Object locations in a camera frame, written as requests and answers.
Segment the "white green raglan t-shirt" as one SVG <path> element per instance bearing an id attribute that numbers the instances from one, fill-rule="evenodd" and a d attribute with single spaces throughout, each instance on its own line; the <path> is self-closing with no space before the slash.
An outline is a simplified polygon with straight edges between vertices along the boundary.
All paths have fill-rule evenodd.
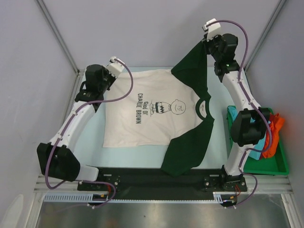
<path id="1" fill-rule="evenodd" d="M 202 42 L 172 69 L 121 74 L 106 98 L 105 148 L 165 145 L 173 177 L 202 163 L 214 125 Z"/>

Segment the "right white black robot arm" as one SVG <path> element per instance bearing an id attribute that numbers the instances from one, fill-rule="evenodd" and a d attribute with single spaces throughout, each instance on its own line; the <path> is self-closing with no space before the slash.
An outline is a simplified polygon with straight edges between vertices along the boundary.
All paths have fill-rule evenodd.
<path id="1" fill-rule="evenodd" d="M 250 151 L 264 138 L 269 128 L 270 111 L 260 106 L 244 81 L 235 60 L 238 38 L 232 34 L 204 35 L 202 43 L 206 53 L 215 60 L 214 72 L 228 90 L 238 112 L 230 128 L 233 145 L 222 168 L 225 175 L 219 178 L 220 187 L 231 190 L 236 185 L 236 179 L 243 174 Z"/>

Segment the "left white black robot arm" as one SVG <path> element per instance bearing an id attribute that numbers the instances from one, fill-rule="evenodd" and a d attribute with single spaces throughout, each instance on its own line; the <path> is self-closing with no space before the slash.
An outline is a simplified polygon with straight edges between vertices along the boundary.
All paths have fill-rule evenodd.
<path id="1" fill-rule="evenodd" d="M 40 143 L 37 147 L 44 176 L 64 181 L 88 181 L 95 190 L 104 186 L 105 178 L 98 174 L 99 169 L 82 164 L 74 152 L 81 132 L 100 106 L 95 101 L 104 99 L 104 93 L 123 69 L 116 61 L 107 66 L 92 64 L 86 67 L 85 81 L 81 83 L 67 119 L 48 143 Z"/>

